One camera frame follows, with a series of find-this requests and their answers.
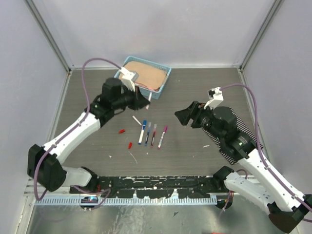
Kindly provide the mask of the white marker blue print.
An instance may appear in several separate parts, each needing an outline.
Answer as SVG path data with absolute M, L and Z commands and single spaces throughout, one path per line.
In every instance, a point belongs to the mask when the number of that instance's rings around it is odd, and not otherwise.
M 146 124 L 147 124 L 147 120 L 144 120 L 141 126 L 141 131 L 140 131 L 140 135 L 139 135 L 139 139 L 138 139 L 138 144 L 141 145 L 142 144 L 142 140 L 143 140 L 143 135 L 144 135 L 144 131 L 146 128 Z

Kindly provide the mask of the red gel pen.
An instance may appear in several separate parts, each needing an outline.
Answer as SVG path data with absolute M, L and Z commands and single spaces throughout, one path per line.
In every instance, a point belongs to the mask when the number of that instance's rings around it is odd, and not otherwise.
M 153 135 L 152 135 L 152 140 L 151 140 L 151 148 L 154 146 L 154 141 L 155 141 L 155 136 L 156 136 L 156 130 L 153 130 Z

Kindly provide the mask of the blue gel pen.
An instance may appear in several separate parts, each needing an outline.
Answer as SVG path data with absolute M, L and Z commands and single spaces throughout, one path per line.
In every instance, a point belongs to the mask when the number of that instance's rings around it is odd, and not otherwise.
M 147 146 L 147 144 L 148 144 L 149 135 L 150 135 L 150 129 L 148 129 L 148 131 L 147 131 L 144 146 Z

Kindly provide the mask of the white pen red tip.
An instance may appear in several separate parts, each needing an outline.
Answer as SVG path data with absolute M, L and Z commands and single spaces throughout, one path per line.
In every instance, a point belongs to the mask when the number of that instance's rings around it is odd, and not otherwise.
M 151 98 L 152 98 L 152 92 L 150 92 L 150 93 L 149 93 L 149 96 L 148 96 L 148 101 L 149 101 L 149 103 L 150 103 L 150 101 L 151 101 Z M 149 104 L 146 105 L 146 110 L 149 110 Z

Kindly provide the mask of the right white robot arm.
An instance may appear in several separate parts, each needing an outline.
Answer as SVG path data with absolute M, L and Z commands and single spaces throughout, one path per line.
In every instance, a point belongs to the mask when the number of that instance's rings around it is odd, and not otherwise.
M 231 107 L 204 108 L 194 101 L 188 108 L 176 111 L 179 122 L 201 128 L 218 146 L 232 165 L 239 164 L 261 184 L 253 184 L 233 169 L 223 166 L 214 175 L 219 192 L 237 192 L 257 205 L 280 231 L 291 233 L 312 208 L 311 194 L 303 194 L 276 170 L 257 146 L 256 137 Z

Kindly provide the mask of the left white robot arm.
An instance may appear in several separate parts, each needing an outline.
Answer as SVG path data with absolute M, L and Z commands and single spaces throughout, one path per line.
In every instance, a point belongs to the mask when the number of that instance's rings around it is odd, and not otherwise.
M 121 80 L 108 78 L 103 83 L 101 94 L 70 127 L 43 146 L 35 144 L 29 149 L 27 173 L 33 178 L 34 186 L 41 185 L 50 192 L 63 186 L 77 186 L 89 194 L 95 192 L 98 176 L 86 167 L 64 167 L 65 160 L 114 116 L 126 108 L 140 110 L 149 104 L 138 87 L 131 90 Z

